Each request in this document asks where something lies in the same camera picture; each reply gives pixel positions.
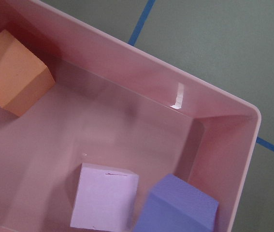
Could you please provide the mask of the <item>pink foam block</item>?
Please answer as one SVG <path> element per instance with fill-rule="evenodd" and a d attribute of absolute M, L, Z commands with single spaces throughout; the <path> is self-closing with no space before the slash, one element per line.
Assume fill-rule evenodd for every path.
<path fill-rule="evenodd" d="M 107 232 L 131 228 L 139 176 L 132 171 L 83 163 L 70 226 Z"/>

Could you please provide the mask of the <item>purple foam block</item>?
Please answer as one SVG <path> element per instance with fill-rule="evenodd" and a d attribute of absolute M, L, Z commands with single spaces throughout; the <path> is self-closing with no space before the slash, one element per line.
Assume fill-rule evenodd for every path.
<path fill-rule="evenodd" d="M 173 174 L 149 191 L 134 232 L 212 232 L 219 202 Z"/>

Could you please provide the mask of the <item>orange foam block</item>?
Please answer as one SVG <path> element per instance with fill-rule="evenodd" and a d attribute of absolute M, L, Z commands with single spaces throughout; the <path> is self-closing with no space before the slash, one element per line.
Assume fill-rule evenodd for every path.
<path fill-rule="evenodd" d="M 49 68 L 9 31 L 0 32 L 0 107 L 22 116 L 55 84 Z"/>

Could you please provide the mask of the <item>pink plastic bin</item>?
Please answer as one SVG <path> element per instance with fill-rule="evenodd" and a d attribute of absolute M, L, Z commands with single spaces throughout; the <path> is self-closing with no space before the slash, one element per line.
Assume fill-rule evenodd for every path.
<path fill-rule="evenodd" d="M 0 0 L 8 30 L 56 84 L 0 108 L 0 232 L 71 232 L 83 162 L 137 173 L 137 219 L 168 173 L 219 201 L 232 230 L 260 127 L 254 105 L 38 0 Z"/>

